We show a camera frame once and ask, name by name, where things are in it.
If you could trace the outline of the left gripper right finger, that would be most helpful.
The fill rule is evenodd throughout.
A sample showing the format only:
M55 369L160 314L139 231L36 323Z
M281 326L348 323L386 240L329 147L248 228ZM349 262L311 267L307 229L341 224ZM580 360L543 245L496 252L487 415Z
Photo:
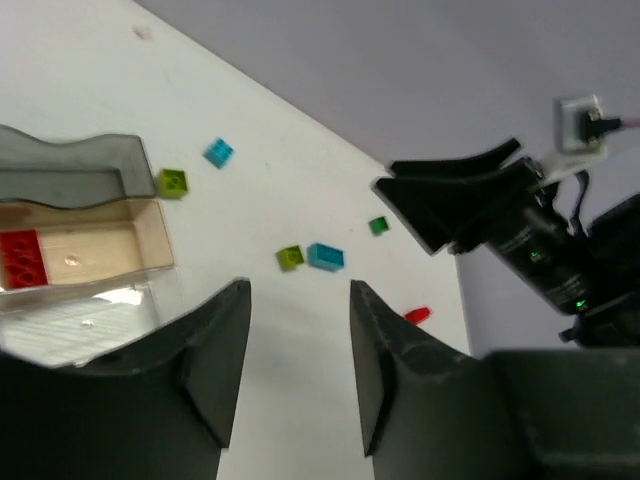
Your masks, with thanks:
M378 479L635 479L639 353L470 357L350 286L364 453Z

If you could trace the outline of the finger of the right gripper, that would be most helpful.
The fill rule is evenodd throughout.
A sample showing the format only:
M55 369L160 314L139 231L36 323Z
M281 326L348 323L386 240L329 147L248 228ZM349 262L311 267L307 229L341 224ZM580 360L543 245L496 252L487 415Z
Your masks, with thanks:
M474 176L395 176L374 183L375 193L430 255L448 246L466 253L487 242L527 202L529 190L525 164Z
M388 182L435 180L445 182L495 180L502 176L502 166L521 149L510 138L498 146L469 157L436 160L396 160L388 166Z

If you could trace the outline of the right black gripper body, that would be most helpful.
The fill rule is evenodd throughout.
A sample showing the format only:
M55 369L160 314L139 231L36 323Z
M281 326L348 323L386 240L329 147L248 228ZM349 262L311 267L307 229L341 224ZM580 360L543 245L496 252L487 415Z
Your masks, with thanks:
M504 155L457 160L453 169L473 197L473 215L450 248L463 254L487 247L573 325L563 342L582 347L639 343L639 198L632 196L597 217L580 220L579 205L564 218L548 182L529 157Z

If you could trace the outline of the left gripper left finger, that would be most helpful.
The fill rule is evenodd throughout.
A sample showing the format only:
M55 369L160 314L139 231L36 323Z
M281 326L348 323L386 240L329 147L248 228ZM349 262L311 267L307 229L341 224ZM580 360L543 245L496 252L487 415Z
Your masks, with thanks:
M251 319L237 279L81 367L1 358L5 479L213 479L229 446Z

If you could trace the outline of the dark green square lego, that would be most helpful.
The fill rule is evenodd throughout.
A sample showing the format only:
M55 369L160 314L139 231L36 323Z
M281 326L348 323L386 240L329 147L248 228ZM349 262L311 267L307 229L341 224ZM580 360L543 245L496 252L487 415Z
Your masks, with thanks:
M380 236L387 232L390 227L385 216L376 217L368 222L371 233L374 236Z

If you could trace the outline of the lime lego brick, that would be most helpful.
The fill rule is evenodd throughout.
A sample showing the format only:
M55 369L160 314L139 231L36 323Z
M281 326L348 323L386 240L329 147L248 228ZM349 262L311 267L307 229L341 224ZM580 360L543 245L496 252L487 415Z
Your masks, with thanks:
M156 175L157 194L165 199L181 199L189 192L186 173L177 169L161 169Z
M279 267L282 271L295 270L305 263L302 249L299 245L285 247L276 253Z

